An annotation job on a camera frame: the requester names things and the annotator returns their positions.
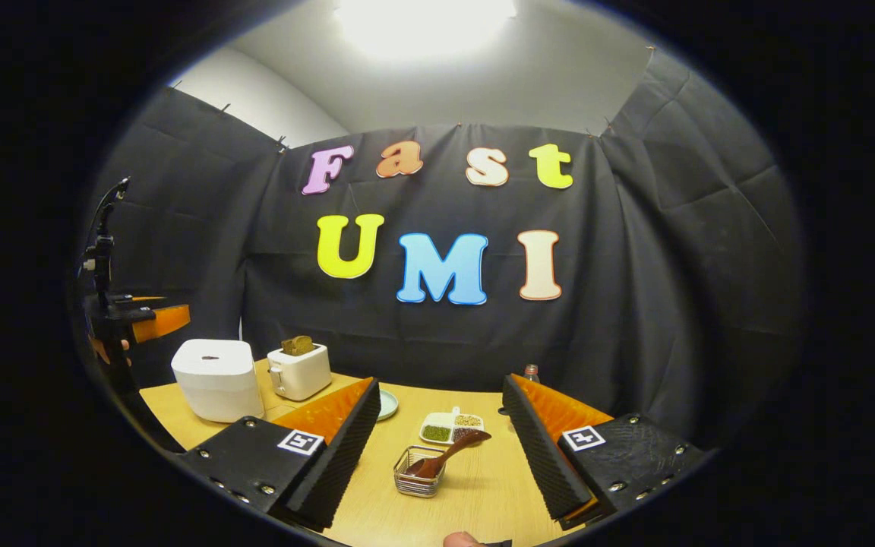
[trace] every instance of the black stand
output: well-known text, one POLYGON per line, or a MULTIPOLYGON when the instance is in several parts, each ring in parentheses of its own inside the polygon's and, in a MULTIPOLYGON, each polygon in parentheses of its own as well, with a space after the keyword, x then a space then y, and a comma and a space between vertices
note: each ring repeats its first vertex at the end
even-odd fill
POLYGON ((129 178, 121 180, 100 201, 94 214, 94 221, 100 215, 100 225, 96 230, 96 242, 84 251, 84 269, 93 271, 95 294, 84 299, 87 320, 90 322, 90 335, 103 346, 107 359, 97 359, 102 377, 114 392, 115 398, 124 405, 129 416, 164 450, 183 453, 184 448, 167 432, 160 421, 140 396, 131 365, 124 354, 122 340, 132 346, 137 341, 133 335, 133 323, 155 319, 152 309, 133 302, 130 295, 109 296, 110 264, 114 238, 108 233, 107 220, 110 218, 114 202, 122 200, 129 178))

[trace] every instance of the metal basket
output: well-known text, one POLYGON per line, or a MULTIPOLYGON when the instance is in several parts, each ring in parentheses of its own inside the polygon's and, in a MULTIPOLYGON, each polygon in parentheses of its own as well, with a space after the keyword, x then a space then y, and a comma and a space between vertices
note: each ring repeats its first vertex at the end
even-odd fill
POLYGON ((444 454, 441 449, 433 449, 432 447, 423 447, 413 444, 403 451, 400 455, 400 460, 397 460, 393 465, 393 484, 396 489, 402 494, 416 495, 418 498, 433 498, 438 493, 438 485, 441 484, 441 477, 444 477, 444 468, 437 472, 437 477, 433 479, 420 479, 411 475, 404 475, 407 467, 411 467, 414 463, 420 460, 427 460, 430 457, 438 457, 444 454))

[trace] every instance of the seeds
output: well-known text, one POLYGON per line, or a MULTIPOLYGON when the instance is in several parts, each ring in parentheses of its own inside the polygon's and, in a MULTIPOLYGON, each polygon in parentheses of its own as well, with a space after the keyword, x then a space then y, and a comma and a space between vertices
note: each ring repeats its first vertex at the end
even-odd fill
POLYGON ((466 434, 469 434, 471 432, 478 432, 478 431, 479 431, 478 429, 471 429, 469 427, 455 427, 454 440, 457 441, 458 439, 464 437, 466 434))
POLYGON ((444 442, 451 436, 451 429, 437 425, 425 425, 423 436, 424 439, 444 442))
POLYGON ((482 419, 478 416, 458 415, 454 416, 454 425, 482 425, 482 419))

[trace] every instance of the brown spoon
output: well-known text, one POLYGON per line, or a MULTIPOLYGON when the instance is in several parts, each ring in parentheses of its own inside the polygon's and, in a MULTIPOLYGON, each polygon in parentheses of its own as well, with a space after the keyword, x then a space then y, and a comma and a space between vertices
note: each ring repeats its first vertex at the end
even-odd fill
POLYGON ((491 439, 487 432, 480 432, 480 430, 476 429, 473 432, 468 432, 468 434, 462 436, 460 439, 454 442, 450 447, 444 451, 444 454, 441 454, 438 457, 429 457, 427 460, 416 461, 411 467, 407 467, 407 471, 404 471, 404 475, 410 475, 411 477, 418 477, 421 479, 433 479, 437 477, 438 471, 441 471, 441 467, 444 467, 444 461, 447 458, 454 456, 457 451, 463 449, 463 447, 471 446, 471 444, 487 441, 491 439))

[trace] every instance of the letter m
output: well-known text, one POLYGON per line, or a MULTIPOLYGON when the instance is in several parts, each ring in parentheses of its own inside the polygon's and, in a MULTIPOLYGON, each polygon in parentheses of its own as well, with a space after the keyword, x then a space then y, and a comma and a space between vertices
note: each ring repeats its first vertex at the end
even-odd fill
POLYGON ((406 252, 403 288, 396 294, 401 302, 424 302, 421 278, 435 302, 444 297, 451 280, 454 288, 447 298, 452 304, 479 305, 488 300, 482 292, 482 252, 488 246, 485 236, 463 233, 444 260, 427 233, 404 233, 398 243, 406 252))

